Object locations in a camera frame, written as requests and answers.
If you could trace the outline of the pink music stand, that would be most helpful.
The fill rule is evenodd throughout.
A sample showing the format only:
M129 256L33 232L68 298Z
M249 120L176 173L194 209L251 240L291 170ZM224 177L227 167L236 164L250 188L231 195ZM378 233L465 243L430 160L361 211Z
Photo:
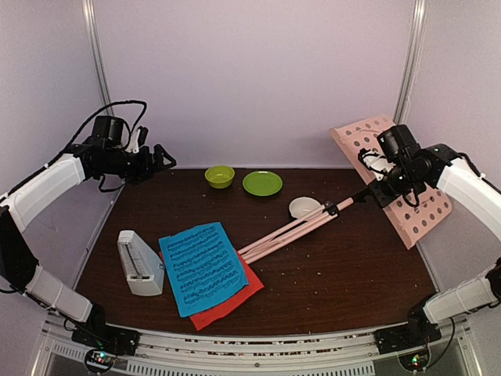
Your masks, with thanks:
M403 163L408 162L418 149L404 126L396 125L385 116L376 116L332 128L330 135L359 174L364 188L337 204L321 204L319 208L241 248L238 253L246 263L256 262L326 225L353 204L362 203L367 198L373 199L368 185L376 176L359 162L357 155L362 148L383 154L395 165L383 179L401 183L403 193L381 209L407 248L414 246L451 213L452 204L443 192L426 183L413 182L409 168L403 167Z

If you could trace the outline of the blue sheet music paper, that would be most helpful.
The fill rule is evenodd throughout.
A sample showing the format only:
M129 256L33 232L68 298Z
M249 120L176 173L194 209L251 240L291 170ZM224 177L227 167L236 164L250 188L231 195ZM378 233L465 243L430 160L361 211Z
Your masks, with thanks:
M182 318L212 309L248 285L242 262L220 222L162 237L159 245Z

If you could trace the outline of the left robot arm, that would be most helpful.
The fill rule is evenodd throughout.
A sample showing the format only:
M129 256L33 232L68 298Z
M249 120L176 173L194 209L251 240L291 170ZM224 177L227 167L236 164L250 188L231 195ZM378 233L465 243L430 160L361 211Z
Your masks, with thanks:
M1 276L9 283L9 293L25 295L59 313L96 348L113 339L103 308L44 269L23 233L49 205L87 180L103 183L112 175L122 184L137 184L177 165L160 144L145 144L148 130L139 124L141 115L129 124L104 113L118 104L96 110L76 131L80 134L88 123L94 124L84 142L70 138L52 160L1 196Z

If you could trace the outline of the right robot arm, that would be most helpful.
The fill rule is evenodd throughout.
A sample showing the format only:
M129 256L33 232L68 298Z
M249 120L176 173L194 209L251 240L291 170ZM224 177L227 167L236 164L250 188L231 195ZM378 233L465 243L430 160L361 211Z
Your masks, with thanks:
M359 151L373 173L372 198L381 208L397 202L411 212L447 196L451 212L434 212L429 234L418 244L436 293L412 307L402 327L407 345L419 345L439 324L500 306L500 190L488 183L466 153L444 143L421 146L405 125L376 137L377 146Z

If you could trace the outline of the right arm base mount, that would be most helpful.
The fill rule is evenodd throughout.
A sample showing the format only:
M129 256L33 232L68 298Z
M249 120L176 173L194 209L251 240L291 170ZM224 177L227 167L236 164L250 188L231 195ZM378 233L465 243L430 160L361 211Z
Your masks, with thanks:
M437 325L424 333L412 332L408 324L387 327L374 332L380 355L395 353L400 366L410 372L425 371L431 365L432 342L442 339Z

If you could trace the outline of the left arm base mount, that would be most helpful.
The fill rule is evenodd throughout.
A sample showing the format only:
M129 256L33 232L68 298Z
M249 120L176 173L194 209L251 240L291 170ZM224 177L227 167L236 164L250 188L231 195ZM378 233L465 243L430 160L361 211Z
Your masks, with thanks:
M139 344L140 333L119 327L106 327L104 336L91 334L82 328L73 330L71 340L88 346L84 354L84 365L94 374L110 371L121 356L134 356Z

